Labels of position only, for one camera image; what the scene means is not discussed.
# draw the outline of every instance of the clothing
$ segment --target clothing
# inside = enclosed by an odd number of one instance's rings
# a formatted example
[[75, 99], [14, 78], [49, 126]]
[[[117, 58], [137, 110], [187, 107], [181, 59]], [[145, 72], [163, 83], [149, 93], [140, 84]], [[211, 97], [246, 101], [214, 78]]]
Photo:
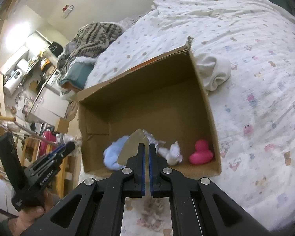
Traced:
[[230, 61], [211, 53], [200, 53], [195, 56], [197, 72], [200, 74], [205, 90], [214, 91], [218, 85], [230, 77]]
[[93, 22], [82, 27], [58, 59], [57, 68], [61, 75], [66, 74], [71, 62], [78, 56], [98, 57], [123, 32], [121, 25], [110, 22]]
[[0, 222], [0, 236], [13, 236], [8, 225], [9, 220], [3, 220]]
[[123, 145], [128, 140], [129, 136], [123, 136], [119, 138], [116, 142], [113, 142], [104, 151], [104, 165], [110, 170], [119, 170], [125, 168], [124, 165], [119, 165], [117, 163], [118, 156], [123, 148]]

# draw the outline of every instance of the white towel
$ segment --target white towel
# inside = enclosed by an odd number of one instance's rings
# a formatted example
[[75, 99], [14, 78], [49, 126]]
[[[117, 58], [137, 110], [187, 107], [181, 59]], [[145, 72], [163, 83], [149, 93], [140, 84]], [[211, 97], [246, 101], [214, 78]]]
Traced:
[[206, 90], [214, 91], [230, 77], [230, 61], [219, 55], [201, 53], [195, 56], [197, 72]]

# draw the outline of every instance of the teal pillow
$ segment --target teal pillow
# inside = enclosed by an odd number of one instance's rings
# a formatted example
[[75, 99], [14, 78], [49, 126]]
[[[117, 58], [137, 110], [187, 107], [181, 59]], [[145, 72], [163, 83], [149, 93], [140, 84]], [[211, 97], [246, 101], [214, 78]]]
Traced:
[[72, 86], [76, 87], [79, 90], [84, 89], [85, 82], [87, 77], [94, 68], [94, 64], [90, 62], [73, 62], [71, 63], [68, 71], [59, 80], [60, 86], [69, 82]]

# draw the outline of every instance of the pink rubber duck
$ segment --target pink rubber duck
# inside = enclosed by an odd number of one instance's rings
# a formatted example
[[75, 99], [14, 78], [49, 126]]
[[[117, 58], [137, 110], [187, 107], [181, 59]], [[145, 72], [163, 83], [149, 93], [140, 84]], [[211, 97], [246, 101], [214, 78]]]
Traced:
[[194, 148], [196, 151], [189, 156], [191, 164], [205, 164], [213, 159], [213, 153], [208, 148], [208, 141], [200, 139], [196, 142]]

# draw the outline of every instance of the white cabinet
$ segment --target white cabinet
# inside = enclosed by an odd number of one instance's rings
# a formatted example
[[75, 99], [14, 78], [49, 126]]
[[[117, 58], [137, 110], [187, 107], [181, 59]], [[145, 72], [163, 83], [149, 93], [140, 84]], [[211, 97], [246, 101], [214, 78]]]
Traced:
[[40, 121], [46, 122], [53, 126], [56, 125], [57, 121], [60, 119], [59, 116], [55, 115], [39, 103], [35, 103], [33, 105], [31, 114], [36, 116]]
[[41, 91], [38, 98], [38, 103], [54, 113], [55, 115], [64, 118], [69, 105], [69, 101], [63, 100], [59, 95], [48, 90], [46, 87]]
[[60, 118], [65, 117], [68, 105], [69, 101], [63, 100], [56, 93], [44, 87], [28, 115], [28, 121], [39, 120], [54, 126]]

